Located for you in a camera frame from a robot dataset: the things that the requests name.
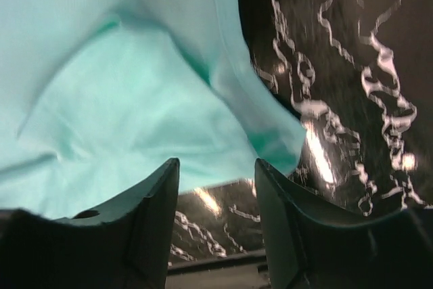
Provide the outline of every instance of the white marble veining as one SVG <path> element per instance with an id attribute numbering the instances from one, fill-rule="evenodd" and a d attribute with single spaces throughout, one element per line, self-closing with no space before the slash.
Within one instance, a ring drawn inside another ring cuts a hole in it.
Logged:
<path id="1" fill-rule="evenodd" d="M 357 3 L 364 8 L 365 4 L 363 0 L 357 0 Z M 358 36 L 361 42 L 377 51 L 376 64 L 378 68 L 382 72 L 385 72 L 385 76 L 391 77 L 391 81 L 387 82 L 383 75 L 375 74 L 371 67 L 366 66 L 361 73 L 361 84 L 367 97 L 383 110 L 382 120 L 384 124 L 382 127 L 382 137 L 390 149 L 392 168 L 395 171 L 404 171 L 404 173 L 393 173 L 390 175 L 390 180 L 394 183 L 395 187 L 387 194 L 382 195 L 382 198 L 388 198 L 402 192 L 402 209 L 407 208 L 406 200 L 408 198 L 413 199 L 421 206 L 429 207 L 415 192 L 408 174 L 407 165 L 404 163 L 404 157 L 411 154 L 405 152 L 403 133 L 411 127 L 412 122 L 415 120 L 417 108 L 401 94 L 400 80 L 394 65 L 394 52 L 380 43 L 377 38 L 380 26 L 386 23 L 400 6 L 401 0 L 395 0 L 394 3 L 391 3 L 390 7 L 377 17 L 375 26 L 369 35 L 361 35 L 362 20 L 358 21 Z M 384 99 L 388 100 L 388 106 L 385 104 Z"/>
<path id="2" fill-rule="evenodd" d="M 236 247 L 240 252 L 247 253 L 246 250 L 244 250 L 244 248 L 241 245 L 239 245 L 233 237 L 230 236 L 230 233 L 227 230 L 228 226 L 229 226 L 228 223 L 224 224 L 224 234 L 227 236 L 227 238 L 229 238 L 233 246 Z"/>
<path id="3" fill-rule="evenodd" d="M 317 19 L 321 25 L 327 29 L 329 35 L 329 44 L 332 47 L 336 47 L 342 57 L 344 57 L 349 62 L 355 64 L 353 57 L 348 53 L 346 49 L 341 46 L 341 43 L 333 37 L 332 27 L 328 20 L 323 18 L 323 13 L 329 9 L 333 0 L 327 0 L 320 6 L 319 13 L 317 14 Z M 314 135 L 315 132 L 322 132 L 327 141 L 330 143 L 345 143 L 353 148 L 359 148 L 361 144 L 361 138 L 359 133 L 350 130 L 345 127 L 341 121 L 340 117 L 332 111 L 327 103 L 320 99 L 313 99 L 311 96 L 311 86 L 315 82 L 316 71 L 311 64 L 310 60 L 306 55 L 296 50 L 295 42 L 290 38 L 290 31 L 288 30 L 287 18 L 281 11 L 281 6 L 278 0 L 271 0 L 273 11 L 274 11 L 274 26 L 276 29 L 276 37 L 273 40 L 273 48 L 277 57 L 281 60 L 285 69 L 290 72 L 290 84 L 292 88 L 292 105 L 293 107 L 302 115 L 305 127 L 307 131 Z M 296 71 L 295 68 L 289 63 L 289 60 L 284 55 L 281 50 L 281 43 L 284 42 L 291 50 L 291 55 L 294 56 L 296 60 Z M 302 86 L 300 89 L 294 87 L 294 79 L 296 82 L 300 83 Z M 325 120 L 325 128 L 323 130 L 315 130 L 314 123 L 312 120 Z M 323 164 L 322 162 L 327 160 L 326 153 L 323 152 L 323 148 L 319 146 L 311 146 L 311 153 L 315 156 L 317 169 L 321 172 L 325 169 L 326 178 L 331 179 L 329 176 L 332 171 L 330 170 L 330 164 Z M 359 208 L 363 211 L 364 215 L 371 214 L 373 202 L 371 197 L 377 192 L 377 187 L 373 180 L 368 180 L 368 174 L 365 172 L 365 168 L 362 162 L 356 161 L 352 172 L 347 175 L 357 175 L 359 176 L 359 181 L 365 186 L 365 195 L 359 200 Z M 334 186 L 333 183 L 328 183 L 330 187 Z M 365 209 L 364 202 L 367 202 L 367 209 Z"/>
<path id="4" fill-rule="evenodd" d="M 197 261 L 195 257 L 192 257 L 187 252 L 185 252 L 183 249 L 171 244 L 170 246 L 170 254 L 174 255 L 175 257 L 179 257 L 180 259 L 191 262 L 191 261 Z"/>
<path id="5" fill-rule="evenodd" d="M 208 252 L 210 255 L 214 257 L 226 257 L 227 251 L 223 248 L 214 238 L 210 231 L 208 231 L 205 227 L 199 226 L 197 223 L 192 223 L 189 221 L 188 217 L 176 211 L 175 215 L 175 225 L 180 226 L 183 230 L 185 230 L 190 239 L 194 242 L 201 242 L 205 244 L 208 248 Z"/>
<path id="6" fill-rule="evenodd" d="M 259 77 L 264 81 L 268 82 L 269 90 L 274 94 L 278 94 L 279 87 L 278 87 L 277 77 L 274 74 L 269 74 L 268 72 L 261 69 L 257 64 L 257 59 L 255 55 L 253 57 L 253 64 L 254 64 L 254 69 L 256 73 L 259 75 Z"/>
<path id="7" fill-rule="evenodd" d="M 238 216 L 242 217 L 242 218 L 251 219 L 255 223 L 260 223 L 260 216 L 259 215 L 254 216 L 254 215 L 251 215 L 250 213 L 244 213 L 244 212 L 242 212 L 242 211 L 240 211 L 240 210 L 237 209 L 237 205 L 236 204 L 234 204 L 233 206 L 230 206 L 229 207 L 229 211 L 231 213 L 234 213 L 235 215 L 238 215 Z"/>

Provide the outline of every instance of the small hole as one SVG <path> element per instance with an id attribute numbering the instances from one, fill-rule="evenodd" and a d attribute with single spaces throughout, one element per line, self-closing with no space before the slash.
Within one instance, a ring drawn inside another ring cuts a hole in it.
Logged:
<path id="1" fill-rule="evenodd" d="M 97 212 L 96 210 L 86 210 L 79 213 L 77 216 L 74 217 L 74 219 L 86 219 L 96 216 L 99 216 L 99 212 Z"/>

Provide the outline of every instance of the mint green fabric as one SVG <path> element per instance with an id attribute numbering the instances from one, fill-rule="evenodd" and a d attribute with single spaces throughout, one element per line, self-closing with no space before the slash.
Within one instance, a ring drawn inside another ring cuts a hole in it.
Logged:
<path id="1" fill-rule="evenodd" d="M 0 0 L 0 208 L 71 217 L 181 160 L 180 192 L 296 166 L 237 0 Z"/>

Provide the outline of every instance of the black marble surface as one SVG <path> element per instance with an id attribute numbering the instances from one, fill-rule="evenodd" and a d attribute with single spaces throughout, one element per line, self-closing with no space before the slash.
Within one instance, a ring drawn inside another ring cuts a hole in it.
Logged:
<path id="1" fill-rule="evenodd" d="M 433 207 L 433 0 L 239 0 L 258 75 L 307 129 L 288 181 L 366 217 Z M 179 197 L 171 264 L 263 248 L 252 180 Z"/>

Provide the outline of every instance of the black countertop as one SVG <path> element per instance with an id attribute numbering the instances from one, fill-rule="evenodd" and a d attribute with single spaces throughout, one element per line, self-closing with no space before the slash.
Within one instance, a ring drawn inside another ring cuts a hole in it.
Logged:
<path id="1" fill-rule="evenodd" d="M 307 129 L 302 184 L 364 216 L 433 207 L 433 0 L 239 0 L 252 62 Z M 263 249 L 252 180 L 179 196 L 170 263 Z"/>

